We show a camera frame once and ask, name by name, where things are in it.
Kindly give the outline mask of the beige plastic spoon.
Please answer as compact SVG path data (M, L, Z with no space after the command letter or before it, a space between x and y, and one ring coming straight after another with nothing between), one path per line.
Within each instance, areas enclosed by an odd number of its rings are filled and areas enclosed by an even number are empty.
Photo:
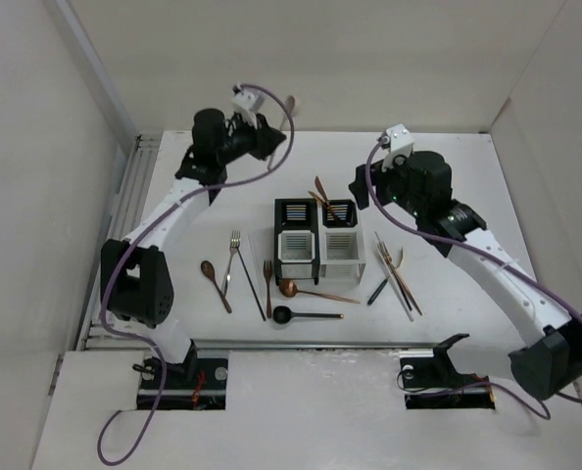
M296 112L296 107L298 104L298 100L296 98L296 96L294 95L287 95L287 97L284 100L284 112L282 113L282 119L280 122L280 125L278 126L278 130L282 131L285 128L285 125L289 122L289 117L293 117L297 114ZM274 163L274 156L275 156L275 151L273 154L271 154L271 156L269 157L268 161L267 161L267 169L271 169L273 167L273 163Z

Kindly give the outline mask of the brown wooden spoon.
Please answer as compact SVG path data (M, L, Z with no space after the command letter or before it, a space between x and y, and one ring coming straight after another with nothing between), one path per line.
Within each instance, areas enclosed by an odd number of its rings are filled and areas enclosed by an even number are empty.
M218 293L218 296L219 296L226 312L232 313L232 308L231 308L229 302L227 301L225 294L222 292L222 290L217 282L215 268L212 265L212 263L208 260L203 260L200 264L200 270L201 270L202 274L213 283L213 286L216 289L216 292Z

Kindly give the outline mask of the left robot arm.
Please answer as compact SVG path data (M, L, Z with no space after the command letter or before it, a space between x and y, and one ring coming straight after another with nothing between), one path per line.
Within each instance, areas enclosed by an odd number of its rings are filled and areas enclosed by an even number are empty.
M145 343L175 388L194 382L197 365L187 357L192 340L172 314L168 252L218 194L232 188L228 165L244 156L266 161L279 148L291 150L294 138L293 131L270 126L262 114L226 117L218 109L198 112L164 198L124 239L109 239L102 247L102 326L116 336Z

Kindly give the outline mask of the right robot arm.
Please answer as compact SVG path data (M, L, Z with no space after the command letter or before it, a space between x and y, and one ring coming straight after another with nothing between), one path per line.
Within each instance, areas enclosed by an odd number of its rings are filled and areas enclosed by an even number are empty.
M452 169L432 151L357 166L349 189L359 209L383 212L394 203L415 222L407 232L425 239L467 273L518 331L523 345L509 352L513 380L529 396L561 396L582 377L582 312L540 285L500 246L486 221L453 196Z

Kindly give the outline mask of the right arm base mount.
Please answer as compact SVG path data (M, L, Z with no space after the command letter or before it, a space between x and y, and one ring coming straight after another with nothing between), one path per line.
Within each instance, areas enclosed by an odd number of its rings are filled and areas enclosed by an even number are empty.
M490 387L440 395L442 391L489 379L488 376L459 373L450 360L449 349L468 337L466 333L458 333L429 351L407 351L400 356L398 381L405 394L406 410L496 409Z

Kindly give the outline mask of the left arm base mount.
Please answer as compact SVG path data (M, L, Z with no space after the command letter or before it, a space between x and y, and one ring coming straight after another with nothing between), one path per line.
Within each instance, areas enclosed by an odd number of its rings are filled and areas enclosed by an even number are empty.
M156 357L146 357L132 369L140 374L136 396L138 410L150 410L161 385L162 367ZM159 410L224 410L228 378L227 357L203 357L190 351L182 363L169 364Z

